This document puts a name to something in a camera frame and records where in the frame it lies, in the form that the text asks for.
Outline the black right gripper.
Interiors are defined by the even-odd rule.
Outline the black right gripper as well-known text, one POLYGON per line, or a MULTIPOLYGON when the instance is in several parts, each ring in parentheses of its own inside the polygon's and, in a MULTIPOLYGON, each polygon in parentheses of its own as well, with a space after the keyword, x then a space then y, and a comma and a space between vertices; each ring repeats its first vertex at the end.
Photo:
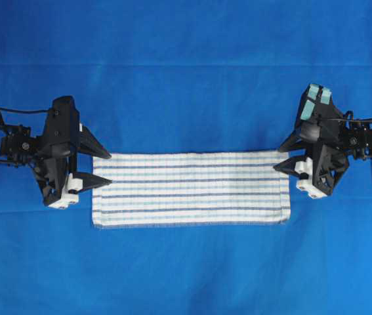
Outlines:
POLYGON ((274 165, 274 170, 286 175, 298 175, 297 188, 312 199, 328 197, 346 172, 348 130, 341 129, 336 138, 319 138, 317 134, 298 129, 279 146, 278 151, 304 150, 305 156, 294 156, 274 165))

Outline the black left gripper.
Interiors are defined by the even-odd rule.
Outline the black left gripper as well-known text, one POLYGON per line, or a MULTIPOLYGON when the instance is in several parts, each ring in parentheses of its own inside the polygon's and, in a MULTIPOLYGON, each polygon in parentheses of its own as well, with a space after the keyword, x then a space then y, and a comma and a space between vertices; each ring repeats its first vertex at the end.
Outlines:
POLYGON ((70 169, 70 160, 77 157, 77 149, 79 153, 92 157, 112 157, 82 123, 79 124, 79 137, 72 135, 59 140, 56 135, 43 135, 35 139, 37 150, 33 173, 45 206, 66 209, 79 201, 78 194, 112 183, 109 179, 70 169))

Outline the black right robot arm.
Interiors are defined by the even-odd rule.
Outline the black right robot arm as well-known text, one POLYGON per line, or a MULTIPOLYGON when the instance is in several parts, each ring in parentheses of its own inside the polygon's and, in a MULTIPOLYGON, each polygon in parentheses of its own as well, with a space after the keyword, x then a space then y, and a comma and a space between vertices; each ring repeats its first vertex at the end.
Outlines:
POLYGON ((325 117, 312 114, 300 119, 281 144, 282 153, 304 150, 274 166, 276 171, 298 178, 297 188, 312 199, 333 193, 349 168, 349 157, 372 159, 372 119, 354 119, 351 111, 325 117))

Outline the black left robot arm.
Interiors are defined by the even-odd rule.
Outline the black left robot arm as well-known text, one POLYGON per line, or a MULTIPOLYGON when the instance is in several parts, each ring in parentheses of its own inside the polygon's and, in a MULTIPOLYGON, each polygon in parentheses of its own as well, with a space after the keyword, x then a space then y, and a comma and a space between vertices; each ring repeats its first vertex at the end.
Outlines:
POLYGON ((49 109, 39 136, 32 136, 30 127, 6 124, 0 110, 0 165, 28 166, 44 206, 65 209, 79 201, 80 193, 111 184, 109 179, 79 171, 79 154, 111 157, 80 123, 76 109, 49 109))

